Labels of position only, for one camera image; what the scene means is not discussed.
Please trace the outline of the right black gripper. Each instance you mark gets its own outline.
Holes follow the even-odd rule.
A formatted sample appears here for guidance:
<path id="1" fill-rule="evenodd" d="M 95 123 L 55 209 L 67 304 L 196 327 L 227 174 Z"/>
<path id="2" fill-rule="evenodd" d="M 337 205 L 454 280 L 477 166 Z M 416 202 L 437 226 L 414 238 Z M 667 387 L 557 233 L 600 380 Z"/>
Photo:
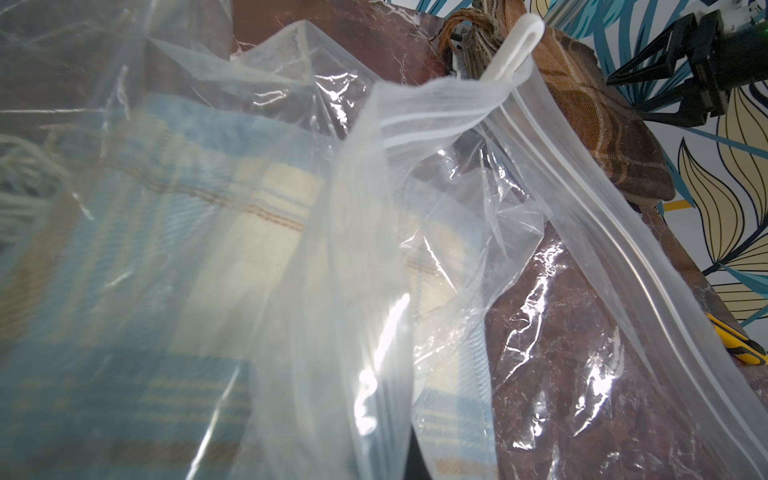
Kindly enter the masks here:
<path id="1" fill-rule="evenodd" d="M 701 42 L 690 61 L 696 83 L 683 83 L 637 105 L 646 121 L 695 127 L 726 113 L 730 94 L 767 80 L 767 3 L 692 1 L 690 14 L 666 27 L 637 55 L 607 77 L 621 86 L 671 78 L 687 56 L 694 30 Z"/>

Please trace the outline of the clear plastic vacuum bag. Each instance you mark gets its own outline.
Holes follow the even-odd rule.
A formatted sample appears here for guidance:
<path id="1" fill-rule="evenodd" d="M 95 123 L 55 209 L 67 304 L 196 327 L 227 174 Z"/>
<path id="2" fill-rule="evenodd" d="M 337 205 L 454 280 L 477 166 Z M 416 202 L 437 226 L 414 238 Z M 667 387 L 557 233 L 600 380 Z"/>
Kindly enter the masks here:
<path id="1" fill-rule="evenodd" d="M 494 479 L 763 479 L 767 397 L 557 106 L 527 11 L 478 80 L 438 50 L 446 19 L 382 1 L 5 1 L 1 131 L 112 125 L 153 94 L 289 121 L 349 105 L 332 167 L 247 362 L 260 475 L 436 479 L 415 418 L 418 324 L 398 238 L 404 154 L 388 114 L 479 116 L 454 143 L 483 191 Z"/>

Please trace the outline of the cream blue plaid blanket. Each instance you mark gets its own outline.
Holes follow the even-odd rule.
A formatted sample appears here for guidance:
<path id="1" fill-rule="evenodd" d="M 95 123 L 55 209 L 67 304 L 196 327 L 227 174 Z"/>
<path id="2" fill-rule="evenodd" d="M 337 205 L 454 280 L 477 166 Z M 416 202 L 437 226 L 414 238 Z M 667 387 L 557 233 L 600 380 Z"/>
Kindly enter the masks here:
<path id="1" fill-rule="evenodd" d="M 1 475 L 260 475 L 254 324 L 332 167 L 349 105 L 289 121 L 153 94 L 112 125 L 1 131 Z M 476 281 L 483 191 L 454 143 L 479 116 L 388 114 L 417 330 L 415 418 L 436 479 L 497 477 Z"/>

